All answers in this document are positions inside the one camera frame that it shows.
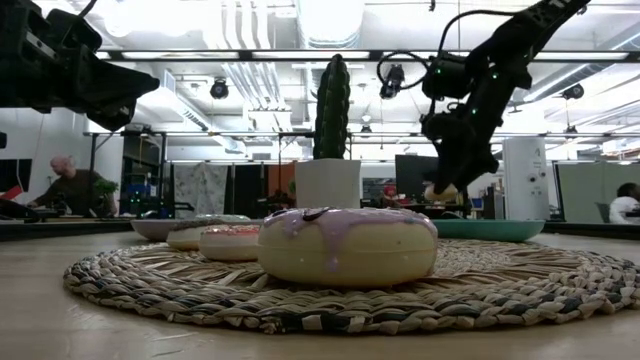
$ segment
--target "potted cactus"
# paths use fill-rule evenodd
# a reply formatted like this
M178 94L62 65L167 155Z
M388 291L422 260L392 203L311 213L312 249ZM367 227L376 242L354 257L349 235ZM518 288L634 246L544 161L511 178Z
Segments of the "potted cactus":
M313 160L296 163L298 207L360 207L360 161L344 160L349 80L344 59L333 56L318 89Z

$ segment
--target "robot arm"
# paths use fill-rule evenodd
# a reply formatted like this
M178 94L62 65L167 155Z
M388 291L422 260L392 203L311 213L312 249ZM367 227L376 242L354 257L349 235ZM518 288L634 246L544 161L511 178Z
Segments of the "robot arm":
M423 134L438 151L433 193L464 189L498 170L490 140L516 88L529 89L527 65L553 34L590 0L542 0L515 13L467 57L441 51L432 59L422 91L432 100L462 99L451 112L421 119Z
M93 4L45 19L30 0L0 1L0 108L66 107L111 131L131 122L137 99L160 82L98 59L102 38L84 20Z

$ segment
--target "round woven mat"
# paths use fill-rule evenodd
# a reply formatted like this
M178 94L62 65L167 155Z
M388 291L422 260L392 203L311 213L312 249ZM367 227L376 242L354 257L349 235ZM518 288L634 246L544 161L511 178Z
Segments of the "round woven mat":
M267 333L476 329L640 308L639 267L592 252L442 240L433 277L385 289L283 282L255 262L211 262L166 244L87 257L64 286L90 301L173 322Z

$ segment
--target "white pot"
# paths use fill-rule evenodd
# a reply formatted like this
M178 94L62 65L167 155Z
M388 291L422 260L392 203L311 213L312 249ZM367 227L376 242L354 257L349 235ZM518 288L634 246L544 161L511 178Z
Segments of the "white pot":
M296 163L299 208L360 208L360 160L320 159Z

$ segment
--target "teal plate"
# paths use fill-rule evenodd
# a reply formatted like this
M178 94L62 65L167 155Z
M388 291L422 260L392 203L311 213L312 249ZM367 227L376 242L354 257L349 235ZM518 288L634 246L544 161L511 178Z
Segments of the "teal plate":
M442 239L524 242L538 235L544 221L432 220Z

